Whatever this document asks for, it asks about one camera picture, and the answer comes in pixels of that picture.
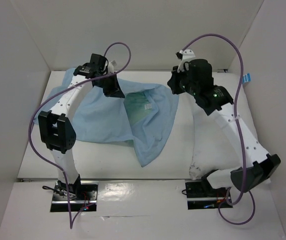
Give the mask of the blue green pillowcase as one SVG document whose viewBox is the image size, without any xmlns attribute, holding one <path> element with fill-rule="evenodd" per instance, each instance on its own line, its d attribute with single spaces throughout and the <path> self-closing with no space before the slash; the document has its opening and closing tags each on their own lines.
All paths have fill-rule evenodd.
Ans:
<svg viewBox="0 0 286 240">
<path fill-rule="evenodd" d="M 96 86 L 85 96 L 72 119 L 76 139 L 99 144 L 130 141 L 145 167 L 166 145 L 179 97 L 162 84 L 118 82 L 124 98 L 106 97 Z"/>
</svg>

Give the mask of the white pillow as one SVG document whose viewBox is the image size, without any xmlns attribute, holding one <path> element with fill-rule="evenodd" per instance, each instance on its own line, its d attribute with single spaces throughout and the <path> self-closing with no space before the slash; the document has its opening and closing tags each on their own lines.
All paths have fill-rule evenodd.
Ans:
<svg viewBox="0 0 286 240">
<path fill-rule="evenodd" d="M 195 144 L 193 158 L 189 167 L 192 180 L 199 180 L 208 175 L 212 188 L 227 188 L 234 184 L 231 171 L 243 165 L 240 137 L 236 120 L 239 120 L 245 143 L 246 166 L 254 162 L 261 163 L 269 153 L 258 141 L 251 111 L 245 91 L 239 86 L 239 76 L 233 73 L 213 73 L 214 83 L 223 86 L 234 97 L 240 90 L 237 102 L 238 118 L 233 116 L 234 108 L 227 104 L 221 111 L 215 111 L 210 116 L 190 100 L 195 129 Z"/>
</svg>

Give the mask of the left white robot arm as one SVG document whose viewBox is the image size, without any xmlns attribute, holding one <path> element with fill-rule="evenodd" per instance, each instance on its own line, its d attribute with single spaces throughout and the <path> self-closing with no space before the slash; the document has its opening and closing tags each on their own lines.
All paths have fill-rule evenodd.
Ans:
<svg viewBox="0 0 286 240">
<path fill-rule="evenodd" d="M 55 164 L 63 169 L 58 177 L 58 187 L 71 200 L 77 199 L 82 189 L 72 154 L 76 142 L 72 119 L 94 86 L 102 88 L 107 97 L 125 97 L 114 73 L 115 65 L 105 56 L 92 54 L 89 62 L 74 70 L 69 90 L 50 110 L 40 111 L 37 117 L 41 141 L 50 150 Z"/>
</svg>

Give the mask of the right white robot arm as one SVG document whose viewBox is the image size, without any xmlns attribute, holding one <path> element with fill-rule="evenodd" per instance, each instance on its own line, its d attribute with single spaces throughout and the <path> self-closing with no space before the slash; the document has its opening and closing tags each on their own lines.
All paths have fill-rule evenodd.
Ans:
<svg viewBox="0 0 286 240">
<path fill-rule="evenodd" d="M 201 178 L 201 191 L 212 196 L 220 188 L 236 187 L 247 193 L 268 180 L 281 163 L 277 154 L 270 154 L 254 137 L 240 115 L 235 113 L 235 100 L 228 90 L 214 83 L 212 66 L 205 59 L 183 60 L 171 71 L 167 85 L 173 94 L 188 93 L 207 116 L 221 128 L 234 148 L 239 163 L 213 166 L 202 170 L 191 164 L 193 178 Z"/>
</svg>

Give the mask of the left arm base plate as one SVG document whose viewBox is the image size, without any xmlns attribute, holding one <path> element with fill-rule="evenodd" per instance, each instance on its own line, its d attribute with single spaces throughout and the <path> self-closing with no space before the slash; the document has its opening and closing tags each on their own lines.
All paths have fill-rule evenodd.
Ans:
<svg viewBox="0 0 286 240">
<path fill-rule="evenodd" d="M 53 193 L 50 212 L 68 212 L 66 191 L 60 190 L 57 182 L 55 183 L 54 187 L 50 187 L 50 190 Z M 82 209 L 84 212 L 95 212 L 97 210 L 97 195 L 98 182 L 82 180 L 80 192 L 77 195 L 73 193 L 70 194 L 71 212 L 76 213 L 80 209 Z"/>
</svg>

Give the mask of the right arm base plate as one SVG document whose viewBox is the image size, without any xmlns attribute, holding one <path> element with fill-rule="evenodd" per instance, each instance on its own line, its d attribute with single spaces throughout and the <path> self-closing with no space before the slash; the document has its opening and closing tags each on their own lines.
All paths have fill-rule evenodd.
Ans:
<svg viewBox="0 0 286 240">
<path fill-rule="evenodd" d="M 186 181 L 181 193 L 187 198 L 189 210 L 232 208 L 226 203 L 227 189 L 214 189 L 207 180 Z"/>
</svg>

